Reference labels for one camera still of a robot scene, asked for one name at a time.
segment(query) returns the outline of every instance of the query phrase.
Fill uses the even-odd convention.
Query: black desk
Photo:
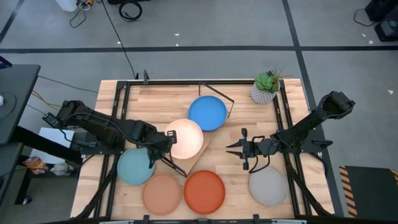
[[[38,65],[13,65],[11,68],[0,70],[0,95],[8,95],[15,100],[11,112],[0,117],[0,204],[24,145],[66,159],[75,167],[81,165],[82,158],[79,152],[18,126],[39,70]]]

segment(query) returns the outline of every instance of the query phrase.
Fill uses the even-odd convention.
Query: succulent
[[[257,89],[274,93],[279,88],[280,72],[276,70],[269,70],[268,72],[261,73],[256,78]]]

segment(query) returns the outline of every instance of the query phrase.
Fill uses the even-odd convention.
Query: black metal frame
[[[199,85],[200,86],[203,83],[206,83],[208,85],[252,85],[254,83],[254,80],[252,80],[252,79],[248,79],[248,80],[149,80],[149,78],[146,76],[144,81],[143,80],[118,81],[116,84],[116,93],[115,93],[115,97],[114,97],[112,116],[116,116],[116,114],[118,112],[118,103],[119,103],[120,94],[121,94],[122,89],[125,89],[125,92],[124,92],[124,101],[123,101],[123,106],[122,106],[121,119],[126,119],[127,105],[128,105],[128,101],[129,101],[129,93],[130,93],[130,88],[132,86],[137,86],[137,85]],[[284,102],[284,109],[285,109],[285,113],[287,116],[288,125],[290,126],[290,125],[292,125],[292,118],[290,116],[290,108],[289,108],[289,104],[287,102],[287,95],[286,95],[285,86],[284,86],[283,81],[281,81],[281,91],[280,92],[282,94],[282,99]],[[282,122],[282,115],[280,113],[280,108],[279,108],[278,96],[276,96],[274,98],[274,108],[275,108],[275,113],[276,113],[278,129],[282,130],[284,127],[283,127],[283,122]],[[288,159],[288,157],[289,157],[289,154],[285,153],[284,160],[286,161],[286,159]],[[103,182],[103,179],[107,173],[108,164],[109,164],[108,161],[109,161],[109,156],[105,155],[102,170],[101,170],[101,178],[100,178],[99,185],[101,185],[101,183]],[[297,158],[295,157],[295,161],[296,161],[296,164],[301,165],[301,160],[300,160],[299,156],[297,156]],[[302,178],[302,180],[304,180],[304,176],[302,175],[303,174],[302,166],[297,166],[297,171],[298,171],[299,175],[301,174],[300,177]],[[288,178],[288,183],[289,183],[290,196],[292,199],[294,216],[298,217],[300,215],[300,210],[299,210],[299,203],[297,200],[297,194],[296,194],[296,190],[295,190],[294,180],[289,175],[289,173],[287,175],[287,178]],[[106,216],[107,217],[110,217],[111,213],[112,213],[115,186],[116,186],[116,176],[110,183],[109,199],[108,199],[108,204],[107,204],[107,208],[106,208]],[[95,207],[94,217],[99,217],[101,203],[102,203],[102,201],[99,200]],[[308,212],[307,209],[305,211],[306,211],[306,215],[311,215],[311,213]],[[192,221],[192,220],[179,220],[179,222],[183,222],[183,221]],[[269,222],[270,219],[259,219],[259,221]],[[253,220],[239,220],[238,222],[248,223],[248,222],[253,222]]]

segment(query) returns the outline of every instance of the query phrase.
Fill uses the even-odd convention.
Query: white plant pot
[[[278,94],[278,91],[269,93],[267,91],[262,91],[257,88],[256,82],[254,82],[251,88],[251,98],[258,104],[267,104],[272,102],[272,99]]]

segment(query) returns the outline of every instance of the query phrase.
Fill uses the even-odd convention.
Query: concrete floor
[[[398,169],[398,51],[306,51],[302,52],[308,76],[295,49],[156,51],[156,47],[184,46],[291,46],[292,36],[284,10],[285,0],[152,0],[143,2],[142,17],[124,22],[115,6],[106,4],[125,47],[150,47],[150,52],[128,52],[136,72],[146,69],[156,78],[254,78],[274,65],[283,67],[287,77],[309,78],[313,96],[319,99],[331,90],[343,91],[357,102],[354,112],[341,121],[323,125],[334,175],[339,165]],[[378,46],[372,27],[353,22],[355,10],[369,0],[288,0],[301,46]],[[0,30],[18,0],[0,1]],[[74,12],[62,11],[55,1],[24,1],[3,40],[5,49],[58,49],[58,53],[1,54],[12,63],[42,66],[40,75],[82,88],[97,90],[103,79],[131,79],[132,72],[120,50],[118,38],[102,5],[86,12],[87,20],[72,29]],[[369,22],[364,13],[358,19]],[[73,53],[60,49],[75,49]],[[84,53],[80,48],[96,49]],[[79,99],[94,107],[96,95],[38,79],[34,88],[56,104]],[[36,98],[28,104],[48,112]],[[42,115],[26,108],[20,125],[38,132],[47,125]],[[42,223],[69,217],[76,180],[34,180],[28,191],[34,201],[14,205],[23,172],[15,173],[0,208],[0,223]],[[341,182],[337,181],[341,201]]]

